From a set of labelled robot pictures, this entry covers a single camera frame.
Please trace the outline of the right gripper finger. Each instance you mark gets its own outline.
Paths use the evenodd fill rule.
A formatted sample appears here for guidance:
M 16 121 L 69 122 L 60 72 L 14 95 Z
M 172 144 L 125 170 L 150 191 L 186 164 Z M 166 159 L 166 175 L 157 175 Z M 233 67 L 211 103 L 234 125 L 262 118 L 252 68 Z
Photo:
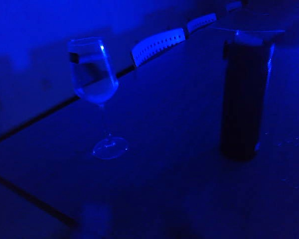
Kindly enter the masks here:
M 112 208 L 104 204 L 87 204 L 81 217 L 82 239 L 110 239 L 112 236 Z

